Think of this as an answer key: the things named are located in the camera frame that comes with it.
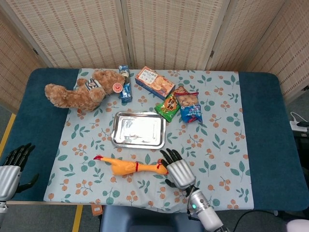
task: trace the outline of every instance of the cable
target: cable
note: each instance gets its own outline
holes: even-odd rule
[[[302,120],[304,120],[305,122],[307,122],[307,120],[305,120],[302,116],[300,116],[299,114],[297,114],[297,113],[295,113],[295,112],[293,112],[293,111],[291,111],[290,112],[290,115],[293,117],[293,119],[294,119],[294,122],[297,122],[297,120],[296,120],[296,118],[293,116],[293,114],[295,114],[295,115],[297,115],[298,117],[300,117]]]
[[[248,212],[246,212],[246,213],[244,213],[243,215],[240,216],[240,218],[238,219],[238,221],[237,221],[237,223],[236,223],[236,225],[235,225],[235,227],[234,227],[234,229],[233,229],[233,232],[235,232],[235,230],[236,230],[236,228],[237,228],[237,226],[238,226],[240,220],[242,219],[242,217],[245,216],[246,214],[252,213],[252,212],[264,212],[264,213],[268,213],[268,214],[271,214],[271,215],[274,216],[273,213],[268,212],[268,211],[265,211],[265,210],[251,210],[251,211],[248,211]]]
[[[195,187],[193,186],[191,191],[190,191],[190,194],[188,196],[188,202],[187,202],[187,209],[188,210],[189,210],[189,203],[190,203],[191,195],[192,195],[194,189],[195,189]]]

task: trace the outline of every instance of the floor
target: floor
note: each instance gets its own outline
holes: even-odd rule
[[[294,111],[309,120],[309,91],[287,106],[287,112]],[[10,119],[10,112],[0,107],[0,138]],[[72,231],[75,205],[11,205],[0,232],[69,232]],[[239,217],[246,211],[218,212],[222,222],[231,230],[234,229]],[[83,206],[79,225],[80,232],[98,232],[99,218],[92,216],[91,207]],[[271,214],[263,212],[249,213],[240,221],[236,232],[285,232],[285,222]]]

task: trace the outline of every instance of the chair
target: chair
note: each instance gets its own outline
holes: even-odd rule
[[[100,232],[203,232],[199,221],[187,214],[165,214],[129,206],[104,207]]]

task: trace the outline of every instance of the table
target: table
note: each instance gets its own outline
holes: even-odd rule
[[[33,188],[16,194],[13,200],[42,201],[68,112],[49,104],[43,89],[49,83],[73,89],[77,73],[77,69],[49,68],[38,69],[31,74],[2,160],[20,144],[32,142],[37,146],[36,153],[29,157],[21,183],[35,173],[41,176]],[[240,72],[239,82],[254,208],[306,208],[309,205],[308,189],[278,79],[269,73]]]
[[[44,200],[47,202],[127,205],[157,212],[186,212],[185,193],[167,186],[154,172],[114,176],[109,163],[96,155],[157,165],[162,154],[155,149],[115,147],[112,122],[120,111],[154,112],[162,101],[140,87],[130,70],[133,100],[121,103],[119,95],[104,99],[92,112],[70,109]],[[80,69],[77,79],[90,79],[94,69]],[[250,167],[235,72],[157,70],[177,86],[199,92],[203,123],[184,123],[178,112],[166,124],[162,149],[177,149],[190,165],[199,187],[215,210],[253,209]]]

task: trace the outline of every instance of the teddy bear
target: teddy bear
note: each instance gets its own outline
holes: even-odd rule
[[[67,90],[64,86],[48,84],[45,86],[45,95],[56,107],[93,111],[106,95],[114,93],[114,84],[123,86],[124,83],[125,78],[114,71],[95,69],[89,81],[84,78],[77,80],[76,90]]]

